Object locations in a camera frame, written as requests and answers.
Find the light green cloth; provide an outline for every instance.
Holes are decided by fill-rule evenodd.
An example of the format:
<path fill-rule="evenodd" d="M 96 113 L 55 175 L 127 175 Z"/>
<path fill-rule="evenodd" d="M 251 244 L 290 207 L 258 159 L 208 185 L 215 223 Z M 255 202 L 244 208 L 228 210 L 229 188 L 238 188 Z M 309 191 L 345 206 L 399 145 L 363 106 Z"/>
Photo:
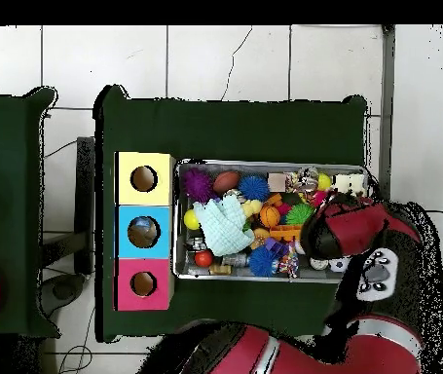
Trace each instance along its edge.
<path fill-rule="evenodd" d="M 236 195 L 219 202 L 209 200 L 205 206 L 194 203 L 194 212 L 201 223 L 205 244 L 215 256 L 240 252 L 253 243 L 252 230 L 242 229 L 246 217 Z"/>

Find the orange ball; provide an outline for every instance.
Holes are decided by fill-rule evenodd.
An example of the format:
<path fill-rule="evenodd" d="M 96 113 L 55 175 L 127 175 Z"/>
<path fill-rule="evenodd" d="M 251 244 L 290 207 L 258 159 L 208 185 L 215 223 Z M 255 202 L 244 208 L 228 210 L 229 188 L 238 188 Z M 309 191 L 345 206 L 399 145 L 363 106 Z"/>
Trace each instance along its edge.
<path fill-rule="evenodd" d="M 274 206 L 263 206 L 259 212 L 259 219 L 266 228 L 275 227 L 280 219 L 278 209 Z"/>

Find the green spiky ball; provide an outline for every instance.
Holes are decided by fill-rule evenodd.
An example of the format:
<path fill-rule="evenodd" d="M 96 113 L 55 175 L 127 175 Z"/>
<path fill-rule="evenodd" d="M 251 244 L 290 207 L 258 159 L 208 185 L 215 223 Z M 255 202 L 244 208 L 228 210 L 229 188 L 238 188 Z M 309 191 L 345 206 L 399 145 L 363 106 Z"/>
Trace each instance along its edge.
<path fill-rule="evenodd" d="M 313 212 L 314 208 L 309 204 L 297 204 L 285 215 L 285 224 L 302 225 L 313 215 Z"/>

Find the yellow box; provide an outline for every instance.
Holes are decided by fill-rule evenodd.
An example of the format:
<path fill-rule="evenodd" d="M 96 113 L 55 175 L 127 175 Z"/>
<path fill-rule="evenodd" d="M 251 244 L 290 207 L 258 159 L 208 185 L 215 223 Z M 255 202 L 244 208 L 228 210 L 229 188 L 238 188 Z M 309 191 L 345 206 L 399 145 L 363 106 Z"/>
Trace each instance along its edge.
<path fill-rule="evenodd" d="M 174 158 L 169 154 L 141 152 L 119 152 L 118 157 L 119 205 L 171 205 Z M 143 184 L 143 180 L 140 181 L 140 179 L 147 179 L 147 184 Z M 152 182 L 152 180 L 153 185 L 149 189 L 148 182 Z"/>

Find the red ball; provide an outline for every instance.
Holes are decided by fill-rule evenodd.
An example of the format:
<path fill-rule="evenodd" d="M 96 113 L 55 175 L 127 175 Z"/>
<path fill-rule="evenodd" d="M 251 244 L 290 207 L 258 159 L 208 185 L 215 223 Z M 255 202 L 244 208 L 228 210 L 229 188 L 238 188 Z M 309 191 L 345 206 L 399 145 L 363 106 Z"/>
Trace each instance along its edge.
<path fill-rule="evenodd" d="M 237 188 L 239 181 L 240 174 L 238 172 L 234 170 L 227 170 L 217 175 L 216 180 L 212 185 L 212 189 L 214 189 L 214 192 L 216 192 L 218 195 L 222 195 L 230 189 Z"/>
<path fill-rule="evenodd" d="M 208 267 L 210 264 L 212 264 L 213 259 L 214 257 L 209 249 L 195 253 L 195 262 L 199 267 Z"/>

